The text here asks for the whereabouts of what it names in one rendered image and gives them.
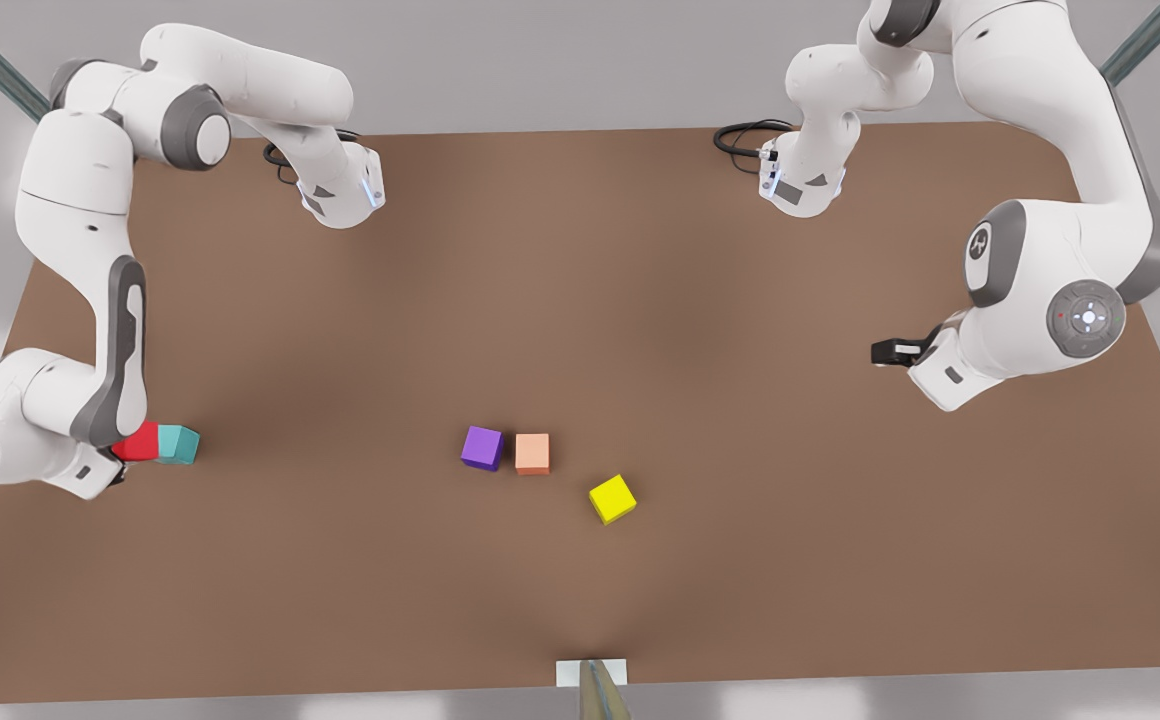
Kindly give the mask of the red wooden cube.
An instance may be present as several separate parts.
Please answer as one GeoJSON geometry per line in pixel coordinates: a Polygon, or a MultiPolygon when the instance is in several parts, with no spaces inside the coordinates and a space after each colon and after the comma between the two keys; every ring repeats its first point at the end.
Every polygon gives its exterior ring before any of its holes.
{"type": "Polygon", "coordinates": [[[132,436],[114,443],[110,451],[122,461],[158,460],[161,456],[159,424],[155,421],[144,421],[132,436]]]}

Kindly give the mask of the teal wooden cube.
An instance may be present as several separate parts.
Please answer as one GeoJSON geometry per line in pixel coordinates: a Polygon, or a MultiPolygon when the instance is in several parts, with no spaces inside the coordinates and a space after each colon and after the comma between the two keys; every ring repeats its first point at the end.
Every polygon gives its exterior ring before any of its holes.
{"type": "Polygon", "coordinates": [[[193,465],[200,451],[200,432],[172,424],[158,424],[158,454],[155,461],[173,465],[193,465]]]}

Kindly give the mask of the yellow wooden cube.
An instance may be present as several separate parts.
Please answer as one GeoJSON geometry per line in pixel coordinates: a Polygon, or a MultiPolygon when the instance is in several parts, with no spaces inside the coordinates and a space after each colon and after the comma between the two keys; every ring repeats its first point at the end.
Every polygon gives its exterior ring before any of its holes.
{"type": "Polygon", "coordinates": [[[625,478],[619,474],[592,488],[588,497],[604,528],[612,521],[624,518],[638,506],[635,493],[630,489],[625,478]]]}

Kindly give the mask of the purple wooden cube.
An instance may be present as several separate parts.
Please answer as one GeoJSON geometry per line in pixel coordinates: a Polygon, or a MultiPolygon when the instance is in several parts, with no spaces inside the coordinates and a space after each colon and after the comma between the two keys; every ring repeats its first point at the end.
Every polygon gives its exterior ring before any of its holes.
{"type": "Polygon", "coordinates": [[[503,432],[483,427],[469,427],[461,461],[476,470],[496,471],[503,454],[503,432]]]}

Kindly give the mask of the salmon wooden cube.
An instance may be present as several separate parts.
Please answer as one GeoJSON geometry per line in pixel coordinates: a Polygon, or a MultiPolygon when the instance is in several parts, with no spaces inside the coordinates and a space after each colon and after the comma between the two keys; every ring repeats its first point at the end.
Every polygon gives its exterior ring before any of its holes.
{"type": "Polygon", "coordinates": [[[551,473],[551,437],[548,432],[516,434],[513,461],[519,475],[548,475],[551,473]]]}

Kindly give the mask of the white post foot plate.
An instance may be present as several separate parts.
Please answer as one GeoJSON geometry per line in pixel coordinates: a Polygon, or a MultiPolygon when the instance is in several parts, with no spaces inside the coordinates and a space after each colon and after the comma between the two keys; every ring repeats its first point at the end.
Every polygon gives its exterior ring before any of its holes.
{"type": "Polygon", "coordinates": [[[581,675],[588,670],[589,666],[602,666],[616,685],[629,683],[629,669],[626,659],[571,659],[560,660],[554,666],[554,679],[557,688],[580,688],[581,675]]]}

